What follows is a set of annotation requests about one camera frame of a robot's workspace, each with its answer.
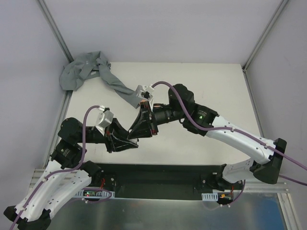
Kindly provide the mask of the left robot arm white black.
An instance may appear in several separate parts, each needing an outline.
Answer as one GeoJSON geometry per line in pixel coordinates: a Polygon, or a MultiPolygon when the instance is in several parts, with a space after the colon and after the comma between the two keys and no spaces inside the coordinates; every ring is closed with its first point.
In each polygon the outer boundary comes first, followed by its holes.
{"type": "Polygon", "coordinates": [[[61,138],[47,167],[33,189],[15,206],[8,206],[4,216],[20,230],[45,230],[55,214],[80,190],[90,187],[86,196],[101,191],[112,196],[110,176],[92,161],[85,161],[85,144],[105,144],[108,152],[138,147],[135,120],[125,130],[116,118],[102,118],[96,126],[85,126],[76,118],[65,119],[59,130],[61,138]]]}

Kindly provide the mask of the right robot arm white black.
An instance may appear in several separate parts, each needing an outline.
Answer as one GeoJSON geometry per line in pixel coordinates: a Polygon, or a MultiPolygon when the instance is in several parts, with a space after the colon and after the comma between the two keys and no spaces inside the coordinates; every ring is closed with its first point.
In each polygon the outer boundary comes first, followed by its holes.
{"type": "Polygon", "coordinates": [[[168,104],[153,103],[153,85],[138,86],[137,97],[145,101],[129,129],[128,139],[149,138],[158,133],[158,126],[180,121],[193,134],[221,141],[249,156],[235,164],[223,164],[218,172],[206,178],[208,187],[224,191],[246,179],[276,184],[279,178],[286,141],[270,140],[240,130],[216,111],[195,103],[193,92],[183,84],[170,85],[168,104]]]}

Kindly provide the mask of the mannequin hand with pink nails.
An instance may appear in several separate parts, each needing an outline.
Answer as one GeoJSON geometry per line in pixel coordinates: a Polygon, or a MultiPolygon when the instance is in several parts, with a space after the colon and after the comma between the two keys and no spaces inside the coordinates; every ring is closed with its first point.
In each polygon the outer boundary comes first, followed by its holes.
{"type": "Polygon", "coordinates": [[[148,108],[149,107],[149,101],[148,100],[141,100],[139,105],[140,105],[140,108],[148,108]]]}

